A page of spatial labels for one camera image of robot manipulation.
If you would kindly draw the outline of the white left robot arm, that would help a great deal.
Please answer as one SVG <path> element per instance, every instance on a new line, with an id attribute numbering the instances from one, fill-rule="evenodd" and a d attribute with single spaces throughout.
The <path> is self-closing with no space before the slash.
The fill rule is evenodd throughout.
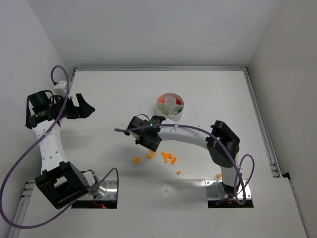
<path id="1" fill-rule="evenodd" d="M 59 114 L 62 119 L 85 119 L 95 111 L 82 94 L 76 94 L 76 98 L 78 106 L 73 104 L 71 98 L 58 95 L 48 97 L 46 90 L 27 97 L 26 127 L 40 139 L 42 158 L 41 174 L 35 178 L 35 183 L 56 209 L 91 191 L 85 173 L 66 159 L 60 138 Z"/>

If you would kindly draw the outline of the yellow curved elbow lego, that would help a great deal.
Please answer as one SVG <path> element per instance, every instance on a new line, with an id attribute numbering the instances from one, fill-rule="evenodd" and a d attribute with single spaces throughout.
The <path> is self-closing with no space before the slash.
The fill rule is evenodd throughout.
<path id="1" fill-rule="evenodd" d="M 147 155 L 147 159 L 152 159 L 155 156 L 155 152 L 152 150 L 149 150 L 149 154 Z"/>

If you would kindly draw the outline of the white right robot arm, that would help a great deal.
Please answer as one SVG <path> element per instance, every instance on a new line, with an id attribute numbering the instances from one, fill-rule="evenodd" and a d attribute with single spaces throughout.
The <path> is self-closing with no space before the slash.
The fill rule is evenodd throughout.
<path id="1" fill-rule="evenodd" d="M 150 120 L 134 116 L 124 134 L 133 135 L 135 143 L 156 151 L 162 141 L 178 141 L 208 150 L 212 161 L 222 172 L 221 189 L 229 197 L 238 190 L 236 156 L 240 150 L 239 137 L 223 121 L 215 121 L 209 129 L 180 125 L 162 116 Z"/>

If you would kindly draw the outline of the yellow curved lego piece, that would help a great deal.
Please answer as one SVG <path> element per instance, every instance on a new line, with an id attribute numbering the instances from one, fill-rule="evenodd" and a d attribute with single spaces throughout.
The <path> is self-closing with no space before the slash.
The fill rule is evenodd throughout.
<path id="1" fill-rule="evenodd" d="M 139 156 L 137 156 L 137 157 L 135 157 L 135 158 L 133 159 L 133 163 L 134 163 L 134 164 L 138 163 L 139 161 L 140 161 L 140 157 L 139 157 Z"/>

